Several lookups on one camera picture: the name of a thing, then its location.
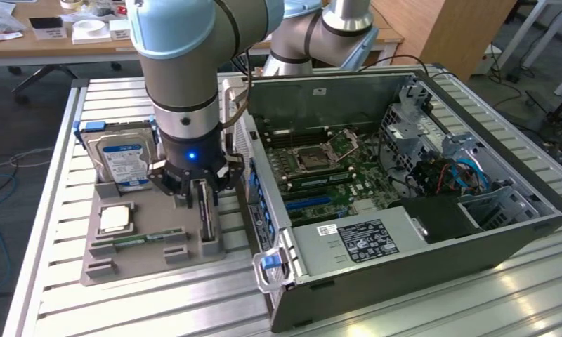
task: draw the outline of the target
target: circuit board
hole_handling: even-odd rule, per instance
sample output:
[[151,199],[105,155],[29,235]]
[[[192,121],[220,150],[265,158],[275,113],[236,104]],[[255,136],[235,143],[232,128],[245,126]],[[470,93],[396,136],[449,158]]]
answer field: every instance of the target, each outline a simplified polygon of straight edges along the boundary
[[268,148],[267,155],[294,227],[386,209],[400,198],[348,130],[327,143]]

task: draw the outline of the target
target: gray carpet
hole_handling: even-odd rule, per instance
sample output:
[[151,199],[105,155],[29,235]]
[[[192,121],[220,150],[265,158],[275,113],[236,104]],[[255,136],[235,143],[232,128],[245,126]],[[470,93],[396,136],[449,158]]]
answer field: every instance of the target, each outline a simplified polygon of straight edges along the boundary
[[[518,21],[513,25],[503,26],[495,38],[498,47],[506,46],[518,27]],[[517,56],[523,53],[530,41],[538,34],[538,30],[529,34],[505,67],[506,70],[517,64]],[[121,64],[123,70],[120,72],[112,71],[108,63],[74,65],[70,69],[84,78],[141,76],[137,62],[123,62]],[[24,74],[32,74],[36,69],[37,67],[22,67]],[[517,87],[521,90],[533,89],[538,91],[554,104],[558,104],[561,98],[551,93],[562,81],[562,43],[558,40],[550,43],[546,52],[533,67],[533,71],[535,78],[522,77]],[[33,148],[53,146],[57,138],[70,80],[58,72],[49,74],[40,83],[26,90],[25,94],[30,98],[30,104],[26,106],[17,105],[9,93],[20,80],[22,80],[22,77],[13,76],[8,73],[5,67],[0,67],[0,154],[14,154]],[[486,77],[474,77],[469,85],[489,103],[495,103],[515,94],[513,90],[497,85]],[[537,107],[529,108],[525,106],[525,100],[525,98],[519,98],[501,106],[505,112],[522,121],[530,114],[537,113]],[[49,155],[44,153],[30,157],[28,162],[38,162],[46,158],[49,158]],[[46,170],[48,166],[21,168],[17,172],[17,190],[0,205],[0,230],[12,260],[12,277],[0,289],[0,335],[10,305],[8,293],[14,291]],[[12,167],[0,168],[0,173],[10,172]],[[0,250],[0,281],[4,273],[5,259]]]

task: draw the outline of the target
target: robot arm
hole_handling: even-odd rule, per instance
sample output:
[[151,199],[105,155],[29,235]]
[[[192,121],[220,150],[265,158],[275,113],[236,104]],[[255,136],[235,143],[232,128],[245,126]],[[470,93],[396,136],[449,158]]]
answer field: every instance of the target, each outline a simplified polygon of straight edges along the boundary
[[283,0],[127,0],[127,12],[165,153],[151,180],[184,197],[195,179],[231,189],[243,160],[221,149],[217,67],[278,28]]
[[272,33],[264,76],[310,74],[311,58],[347,71],[363,65],[378,35],[370,0],[286,0],[284,19]]

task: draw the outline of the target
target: aluminum extrusion table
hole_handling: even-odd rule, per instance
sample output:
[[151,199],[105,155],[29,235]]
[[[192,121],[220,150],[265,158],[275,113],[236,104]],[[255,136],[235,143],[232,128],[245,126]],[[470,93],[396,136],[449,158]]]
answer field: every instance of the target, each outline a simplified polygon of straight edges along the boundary
[[[438,72],[434,67],[430,70],[432,74]],[[435,80],[562,195],[562,168],[557,162],[458,80],[449,75]],[[223,261],[98,286],[84,287],[78,283],[94,170],[72,136],[70,125],[74,119],[133,121],[151,113],[141,78],[96,79],[70,89],[8,315],[6,337],[272,335],[233,193],[221,196],[217,208],[228,252]],[[449,111],[434,113],[451,131],[462,129]],[[533,242],[495,269],[276,336],[543,333],[562,336],[562,228]]]

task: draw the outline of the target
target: hard drive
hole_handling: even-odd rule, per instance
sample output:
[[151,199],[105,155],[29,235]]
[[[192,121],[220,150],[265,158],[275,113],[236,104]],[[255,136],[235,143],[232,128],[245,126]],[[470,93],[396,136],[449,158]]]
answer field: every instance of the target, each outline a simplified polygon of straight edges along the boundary
[[100,183],[116,183],[120,192],[152,188],[148,166],[157,159],[152,125],[89,122],[80,138],[96,167]]

